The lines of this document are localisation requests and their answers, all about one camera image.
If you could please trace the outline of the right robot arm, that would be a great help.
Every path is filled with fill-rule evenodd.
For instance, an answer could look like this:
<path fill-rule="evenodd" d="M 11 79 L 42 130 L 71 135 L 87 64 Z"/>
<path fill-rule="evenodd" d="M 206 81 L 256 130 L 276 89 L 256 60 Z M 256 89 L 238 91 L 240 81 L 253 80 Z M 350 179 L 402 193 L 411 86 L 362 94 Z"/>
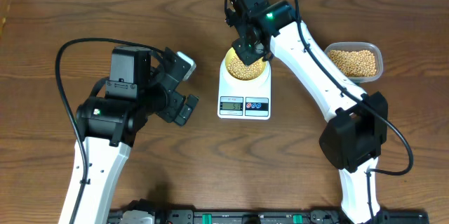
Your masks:
<path fill-rule="evenodd" d="M 327 125 L 319 145 L 339 171 L 341 208 L 352 223 L 374 222 L 380 205 L 375 176 L 386 141 L 388 104 L 348 79 L 319 48 L 287 1 L 230 0 L 227 24 L 239 38 L 232 47 L 245 65 L 272 54 L 286 65 L 312 96 Z"/>

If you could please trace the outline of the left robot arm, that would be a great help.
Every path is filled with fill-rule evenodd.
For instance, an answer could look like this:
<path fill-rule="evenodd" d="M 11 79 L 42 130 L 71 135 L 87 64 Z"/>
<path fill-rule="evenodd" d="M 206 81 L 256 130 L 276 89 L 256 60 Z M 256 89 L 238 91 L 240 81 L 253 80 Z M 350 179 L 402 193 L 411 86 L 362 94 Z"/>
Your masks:
<path fill-rule="evenodd" d="M 117 46 L 110 74 L 99 80 L 72 115 L 74 166 L 60 223 L 106 223 L 121 171 L 137 132 L 155 114 L 184 126 L 199 99 L 181 95 L 195 62 L 178 51 Z"/>

